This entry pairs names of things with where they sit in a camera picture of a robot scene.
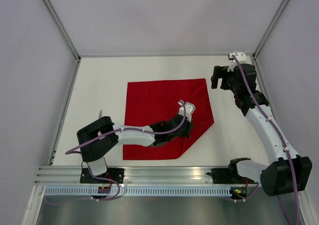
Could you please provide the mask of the red cloth napkin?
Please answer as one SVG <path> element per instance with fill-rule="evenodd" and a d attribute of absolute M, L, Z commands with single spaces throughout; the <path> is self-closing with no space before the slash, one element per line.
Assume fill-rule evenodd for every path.
<path fill-rule="evenodd" d="M 190 102 L 193 129 L 189 138 L 178 137 L 161 147 L 124 145 L 124 160 L 178 159 L 213 125 L 214 118 L 205 79 L 129 82 L 124 124 L 145 126 L 173 118 L 178 101 Z"/>

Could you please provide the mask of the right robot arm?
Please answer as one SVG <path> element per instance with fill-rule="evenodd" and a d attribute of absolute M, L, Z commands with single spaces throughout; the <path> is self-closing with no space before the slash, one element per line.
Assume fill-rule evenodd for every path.
<path fill-rule="evenodd" d="M 230 71 L 227 66 L 215 66 L 211 77 L 211 87 L 234 94 L 235 104 L 243 116 L 252 124 L 259 136 L 269 160 L 269 165 L 252 161 L 250 158 L 232 159 L 227 176 L 238 183 L 244 178 L 261 184 L 268 196 L 303 191 L 306 188 L 312 162 L 309 157 L 301 157 L 282 135 L 274 120 L 269 102 L 257 90 L 257 72 L 251 64 L 242 64 Z"/>

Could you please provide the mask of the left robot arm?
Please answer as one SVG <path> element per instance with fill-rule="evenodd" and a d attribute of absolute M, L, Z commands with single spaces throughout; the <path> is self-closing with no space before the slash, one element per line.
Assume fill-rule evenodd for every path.
<path fill-rule="evenodd" d="M 113 123 L 109 116 L 103 116 L 77 131 L 83 162 L 91 170 L 91 177 L 97 183 L 108 180 L 109 171 L 104 156 L 116 145 L 140 145 L 160 147 L 177 137 L 190 137 L 193 129 L 192 116 L 179 113 L 168 121 L 138 127 Z"/>

